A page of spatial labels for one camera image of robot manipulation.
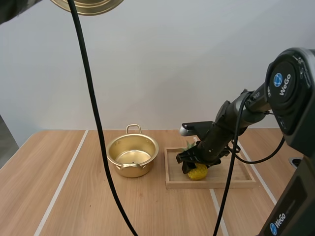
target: wooden table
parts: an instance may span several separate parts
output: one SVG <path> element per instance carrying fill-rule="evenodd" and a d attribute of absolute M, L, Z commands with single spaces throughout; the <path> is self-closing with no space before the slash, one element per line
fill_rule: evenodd
<path fill-rule="evenodd" d="M 124 131 L 104 133 L 110 141 Z M 156 139 L 161 150 L 153 169 L 143 177 L 124 178 L 111 166 L 138 234 L 212 235 L 222 189 L 165 189 L 164 148 L 183 147 L 192 137 L 181 137 L 177 130 L 143 133 Z M 240 143 L 248 158 L 258 160 L 280 139 L 278 129 L 250 129 Z M 284 145 L 274 158 L 255 166 L 258 177 L 250 168 L 259 187 L 230 189 L 219 235 L 258 234 L 294 172 L 288 158 L 300 156 Z M 41 131 L 26 141 L 0 170 L 0 235 L 131 235 L 109 189 L 96 131 Z"/>

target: pineapple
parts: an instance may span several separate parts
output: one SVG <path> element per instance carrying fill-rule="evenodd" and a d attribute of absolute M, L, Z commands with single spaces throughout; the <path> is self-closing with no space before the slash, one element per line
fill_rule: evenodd
<path fill-rule="evenodd" d="M 192 148 L 193 146 L 195 146 L 196 143 L 193 142 L 192 144 L 190 144 L 188 141 L 187 141 L 187 147 L 186 148 L 183 148 L 183 151 L 186 151 L 190 148 Z M 208 169 L 206 167 L 206 165 L 203 165 L 203 164 L 198 164 L 198 163 L 195 163 L 196 165 L 196 169 L 192 169 L 191 171 L 188 172 L 188 177 L 191 179 L 191 180 L 200 180 L 200 179 L 203 179 L 204 177 L 207 176 L 207 173 L 208 173 Z"/>

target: gray floor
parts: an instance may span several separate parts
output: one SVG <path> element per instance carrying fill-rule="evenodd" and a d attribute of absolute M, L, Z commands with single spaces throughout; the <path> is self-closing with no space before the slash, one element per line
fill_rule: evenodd
<path fill-rule="evenodd" d="M 18 145 L 0 116 L 0 168 L 4 166 L 18 149 Z"/>

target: white stripe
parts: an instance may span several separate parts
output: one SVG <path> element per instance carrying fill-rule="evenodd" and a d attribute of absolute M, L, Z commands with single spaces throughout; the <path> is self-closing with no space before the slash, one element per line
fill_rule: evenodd
<path fill-rule="evenodd" d="M 83 142 L 84 142 L 85 137 L 87 136 L 87 134 L 88 134 L 88 130 L 85 131 L 85 133 L 84 133 L 84 135 L 83 135 L 83 137 L 82 137 L 82 139 L 81 139 L 81 142 L 79 143 L 79 146 L 78 146 L 77 150 L 75 151 L 75 153 L 74 153 L 74 155 L 73 155 L 73 157 L 72 157 L 72 159 L 71 159 L 71 161 L 70 161 L 70 163 L 69 163 L 69 165 L 68 165 L 68 168 L 66 169 L 66 171 L 65 171 L 65 173 L 64 173 L 64 175 L 63 175 L 63 178 L 61 179 L 61 181 L 60 181 L 60 183 L 59 183 L 59 186 L 58 186 L 58 188 L 56 189 L 53 198 L 51 199 L 51 202 L 50 202 L 50 204 L 49 204 L 47 210 L 46 210 L 46 212 L 45 212 L 43 218 L 41 219 L 41 222 L 39 223 L 39 226 L 38 226 L 38 228 L 37 228 L 37 230 L 36 230 L 34 236 L 39 236 L 39 235 L 40 235 L 40 232 L 41 232 L 41 230 L 43 229 L 43 227 L 44 227 L 44 225 L 45 225 L 45 223 L 46 223 L 46 220 L 48 219 L 48 216 L 49 216 L 49 214 L 50 214 L 50 212 L 51 212 L 51 210 L 52 210 L 52 208 L 53 208 L 53 206 L 54 206 L 54 204 L 55 204 L 55 202 L 56 202 L 56 200 L 57 200 L 57 197 L 58 197 L 58 195 L 59 195 L 59 193 L 60 193 L 60 191 L 61 191 L 61 189 L 62 189 L 62 187 L 63 187 L 63 184 L 64 184 L 65 180 L 66 180 L 67 177 L 68 177 L 68 174 L 69 174 L 69 172 L 70 172 L 70 170 L 71 170 L 71 167 L 72 167 L 72 165 L 73 165 L 73 163 L 74 163 L 74 161 L 75 161 L 75 159 L 76 159 L 76 157 L 77 157 L 77 155 L 78 155 L 78 153 L 79 153 L 79 151 L 80 151 L 80 149 L 81 149 L 81 146 L 82 146 L 82 144 L 83 144 Z"/>
<path fill-rule="evenodd" d="M 250 157 L 247 155 L 247 153 L 245 152 L 245 149 L 242 147 L 241 143 L 238 142 L 238 146 L 240 146 L 244 156 L 246 157 L 246 159 L 248 161 L 252 161 L 250 159 Z M 268 188 L 267 184 L 265 183 L 265 181 L 263 180 L 263 178 L 261 177 L 261 175 L 259 174 L 258 170 L 256 169 L 255 165 L 250 164 L 250 166 L 252 167 L 252 169 L 254 170 L 255 174 L 257 175 L 259 181 L 261 182 L 262 186 L 264 187 L 264 189 L 266 190 L 267 194 L 269 195 L 271 201 L 275 204 L 277 204 L 277 200 L 275 198 L 275 196 L 272 194 L 272 192 L 270 191 L 270 189 Z"/>
<path fill-rule="evenodd" d="M 217 211 L 217 215 L 218 215 L 219 211 L 220 211 L 220 206 L 219 206 L 219 203 L 218 203 L 218 200 L 217 200 L 217 197 L 216 197 L 216 193 L 215 193 L 215 191 L 213 189 L 210 189 L 210 194 L 211 194 L 212 201 L 213 201 L 213 204 L 215 205 L 215 208 L 216 208 L 216 211 Z M 221 222 L 220 222 L 220 226 L 221 226 L 221 229 L 222 229 L 222 232 L 223 232 L 223 236 L 228 236 L 228 232 L 227 232 L 227 228 L 226 228 L 223 216 L 222 216 L 222 219 L 221 219 Z"/>

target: yellow fruit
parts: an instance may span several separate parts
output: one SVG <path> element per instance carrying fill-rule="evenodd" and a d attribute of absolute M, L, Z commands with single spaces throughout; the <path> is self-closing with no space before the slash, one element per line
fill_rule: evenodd
<path fill-rule="evenodd" d="M 188 176 L 191 180 L 200 180 L 207 175 L 208 169 L 205 165 L 196 164 L 196 169 L 192 169 L 188 172 Z"/>

